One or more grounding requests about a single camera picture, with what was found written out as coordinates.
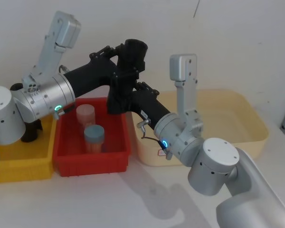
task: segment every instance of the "cream plastic tub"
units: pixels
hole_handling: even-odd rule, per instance
[[[171,112],[176,111],[176,92],[162,92],[158,100]],[[240,94],[231,90],[199,90],[198,111],[204,122],[203,137],[222,138],[234,146],[246,151],[256,158],[262,152],[268,138],[268,130],[251,107]],[[136,125],[141,118],[133,113]],[[135,127],[136,149],[140,160],[150,166],[166,166],[181,164],[175,157],[166,160],[157,142],[141,139],[142,132]],[[146,127],[146,135],[155,137],[153,130]]]

